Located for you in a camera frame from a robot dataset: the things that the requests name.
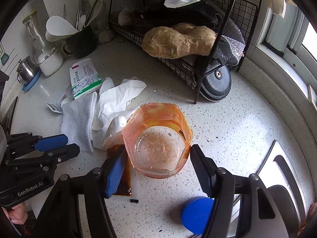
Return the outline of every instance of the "round gray object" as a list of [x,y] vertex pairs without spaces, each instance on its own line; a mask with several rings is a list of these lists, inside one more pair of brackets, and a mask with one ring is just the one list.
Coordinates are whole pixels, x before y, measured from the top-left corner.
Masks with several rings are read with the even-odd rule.
[[223,167],[219,167],[219,168],[217,169],[217,172],[223,175],[223,174],[225,174],[227,171],[226,171],[226,169],[224,169]]
[[60,180],[66,181],[68,179],[68,175],[61,175]]
[[93,173],[94,173],[95,175],[101,174],[101,172],[102,172],[101,168],[95,168],[95,169],[93,170]]
[[251,178],[255,181],[259,180],[259,176],[257,174],[251,174]]

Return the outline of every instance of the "cardboard box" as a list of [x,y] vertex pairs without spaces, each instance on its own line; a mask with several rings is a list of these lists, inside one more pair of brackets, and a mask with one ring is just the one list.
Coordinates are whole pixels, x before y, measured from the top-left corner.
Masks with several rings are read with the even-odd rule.
[[69,73],[74,99],[78,99],[94,91],[99,94],[102,81],[90,58],[73,64],[69,69]]

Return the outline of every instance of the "screw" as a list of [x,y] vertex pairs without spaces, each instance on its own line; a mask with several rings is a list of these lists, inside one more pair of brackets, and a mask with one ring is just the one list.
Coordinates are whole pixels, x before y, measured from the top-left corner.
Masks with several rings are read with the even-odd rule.
[[259,176],[257,174],[251,174],[251,178],[255,181],[259,180]]
[[221,71],[216,71],[216,72],[215,72],[215,75],[216,75],[216,77],[217,77],[218,79],[220,79],[220,78],[221,78]]
[[223,167],[219,167],[219,168],[217,169],[217,172],[223,175],[223,174],[226,173],[226,169],[224,169]]
[[66,181],[68,179],[68,175],[61,175],[60,180]]
[[93,170],[93,174],[95,174],[95,175],[101,174],[101,172],[102,172],[101,168],[95,168]]

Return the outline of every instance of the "speckled countertop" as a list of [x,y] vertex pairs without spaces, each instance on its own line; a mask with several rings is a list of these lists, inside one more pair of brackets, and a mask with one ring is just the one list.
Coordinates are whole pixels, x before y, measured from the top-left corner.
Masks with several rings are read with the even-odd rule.
[[[194,91],[168,69],[128,41],[116,38],[94,51],[92,59],[102,80],[111,77],[115,85],[136,76],[147,88],[129,107],[149,102],[175,103],[186,115],[194,132],[193,143],[200,145],[206,156],[232,174],[248,176],[255,172],[273,140],[283,147],[297,172],[307,205],[314,198],[313,184],[305,158],[289,128],[265,98],[240,74],[231,72],[232,88],[218,103],[199,97],[192,104]],[[70,84],[69,68],[76,59],[67,59],[52,76],[41,76],[35,86],[19,94],[11,133],[32,132],[43,137],[59,134],[62,115],[51,112],[44,102],[54,102],[62,88]],[[55,180],[63,173],[71,177],[84,175],[102,165],[105,153],[80,153],[59,164]],[[37,216],[51,189],[30,202]],[[193,166],[188,159],[183,169],[167,179],[151,179],[137,175],[139,203],[112,196],[107,209],[118,237],[173,237],[191,235],[180,221],[180,210],[188,199],[204,195]],[[90,237],[84,202],[80,196],[81,221],[85,237]]]

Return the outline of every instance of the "white spoon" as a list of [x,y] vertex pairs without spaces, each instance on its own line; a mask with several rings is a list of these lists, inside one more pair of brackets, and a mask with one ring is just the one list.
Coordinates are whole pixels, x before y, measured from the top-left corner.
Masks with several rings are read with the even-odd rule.
[[46,29],[53,36],[67,36],[78,32],[67,20],[56,15],[47,20]]
[[90,20],[89,20],[88,23],[86,24],[87,26],[98,16],[98,14],[99,14],[100,11],[101,11],[101,8],[102,8],[103,3],[104,3],[103,0],[99,0],[99,1],[96,3],[96,6],[95,6],[94,11],[93,11],[93,15],[91,16]]
[[78,30],[81,31],[86,22],[86,15],[82,15],[78,21]]
[[68,38],[70,37],[71,35],[66,35],[66,36],[54,36],[54,35],[51,35],[48,31],[46,31],[45,33],[45,37],[46,37],[46,40],[48,42],[55,42],[59,39],[62,39],[62,38]]

